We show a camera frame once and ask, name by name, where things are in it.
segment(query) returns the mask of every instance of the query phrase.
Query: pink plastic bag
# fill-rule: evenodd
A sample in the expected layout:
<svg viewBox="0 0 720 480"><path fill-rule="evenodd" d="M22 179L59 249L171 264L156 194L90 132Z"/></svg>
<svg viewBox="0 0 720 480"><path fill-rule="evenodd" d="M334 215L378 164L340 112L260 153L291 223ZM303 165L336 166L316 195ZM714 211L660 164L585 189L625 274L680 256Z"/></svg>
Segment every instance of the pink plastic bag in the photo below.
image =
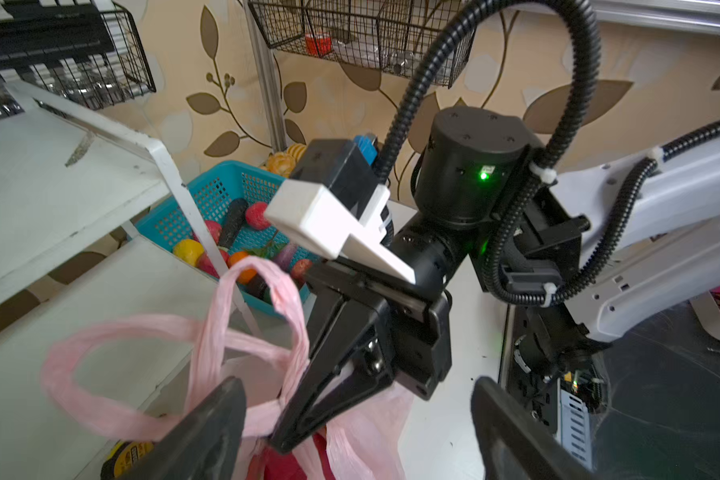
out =
<svg viewBox="0 0 720 480"><path fill-rule="evenodd" d="M227 328L232 313L232 289L238 275L249 268L254 268L267 282L275 311L291 327L291 350ZM88 352L110 340L134 337L194 342L185 414L225 376L234 374L236 365L246 364L235 359L222 370L225 348L248 352L280 372L283 375L280 396L247 409L244 437L263 437L272 432L308 364L309 340L296 286L272 262L247 257L221 278L204 323L176 315L137 315L93 326L51 347L40 372L43 388L70 416L98 435L159 441L181 420L177 416L144 415L115 400L93 396L74 383L74 370ZM327 453L337 480L404 478L397 441L412 399L410 392L395 384L328 423ZM294 448L293 453L308 478L324 478L311 439Z"/></svg>

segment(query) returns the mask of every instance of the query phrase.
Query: wallpaper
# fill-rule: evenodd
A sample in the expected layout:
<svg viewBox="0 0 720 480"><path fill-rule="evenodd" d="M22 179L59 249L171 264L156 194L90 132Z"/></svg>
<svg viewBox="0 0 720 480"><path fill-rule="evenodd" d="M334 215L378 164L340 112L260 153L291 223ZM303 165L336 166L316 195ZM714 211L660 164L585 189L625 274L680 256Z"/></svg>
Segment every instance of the wallpaper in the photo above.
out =
<svg viewBox="0 0 720 480"><path fill-rule="evenodd" d="M265 161L269 132L242 4L121 3L134 14L157 92L106 114L161 138L185 180L222 160ZM600 82L562 170L614 160L720 118L720 37L610 23L600 32ZM276 52L276 62L286 132L295 142L366 132L383 140L408 82L284 52ZM454 86L428 92L390 177L392 197L412 204L412 159L442 108L461 103L516 115L546 141L563 110L572 63L554 15L490 18Z"/></svg>

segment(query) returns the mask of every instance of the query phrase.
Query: wire rack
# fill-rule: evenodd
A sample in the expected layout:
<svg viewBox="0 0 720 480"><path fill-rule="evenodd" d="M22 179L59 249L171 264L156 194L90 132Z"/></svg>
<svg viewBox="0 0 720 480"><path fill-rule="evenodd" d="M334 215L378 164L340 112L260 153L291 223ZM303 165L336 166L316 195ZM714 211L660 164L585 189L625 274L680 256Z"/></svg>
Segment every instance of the wire rack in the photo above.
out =
<svg viewBox="0 0 720 480"><path fill-rule="evenodd" d="M0 21L0 120L21 112L4 82L24 80L91 110L154 92L130 12L90 4L5 5Z"/></svg>
<svg viewBox="0 0 720 480"><path fill-rule="evenodd" d="M249 2L267 46L410 78L459 0L278 0ZM451 87L474 33L448 56L434 82Z"/></svg>

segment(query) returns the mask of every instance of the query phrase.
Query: red container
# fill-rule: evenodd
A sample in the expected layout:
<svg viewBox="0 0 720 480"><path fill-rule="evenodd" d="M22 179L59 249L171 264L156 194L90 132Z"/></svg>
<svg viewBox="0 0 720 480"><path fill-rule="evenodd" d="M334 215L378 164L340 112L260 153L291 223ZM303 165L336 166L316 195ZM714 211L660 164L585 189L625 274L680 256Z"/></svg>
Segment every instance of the red container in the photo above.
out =
<svg viewBox="0 0 720 480"><path fill-rule="evenodd" d="M304 35L307 52L313 57L325 57L332 49L331 35L327 33L307 33Z"/></svg>

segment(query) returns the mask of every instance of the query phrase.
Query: blue basket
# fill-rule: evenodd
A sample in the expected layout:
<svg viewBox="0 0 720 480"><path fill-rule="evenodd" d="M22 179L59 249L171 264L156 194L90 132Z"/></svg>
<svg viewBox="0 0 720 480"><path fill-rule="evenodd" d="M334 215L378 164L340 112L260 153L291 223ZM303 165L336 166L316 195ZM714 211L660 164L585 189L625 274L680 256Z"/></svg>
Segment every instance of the blue basket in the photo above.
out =
<svg viewBox="0 0 720 480"><path fill-rule="evenodd" d="M232 200L243 197L248 200L250 205L256 202L269 203L283 180L283 177L270 174L266 170L228 160L192 180L188 187L195 203L200 208L202 218L223 224L224 216ZM153 208L136 223L136 228L146 238L169 252L173 252L174 245L185 238L192 237L192 228L173 197ZM256 231L246 225L240 230L230 252L262 247L269 242L275 231L274 226ZM275 242L287 243L288 237L278 234ZM289 268L302 258L314 260L315 256L299 247ZM272 305L249 295L245 292L245 287L241 290L250 307L269 315L278 316ZM298 294L304 303L309 295L309 288L304 285Z"/></svg>

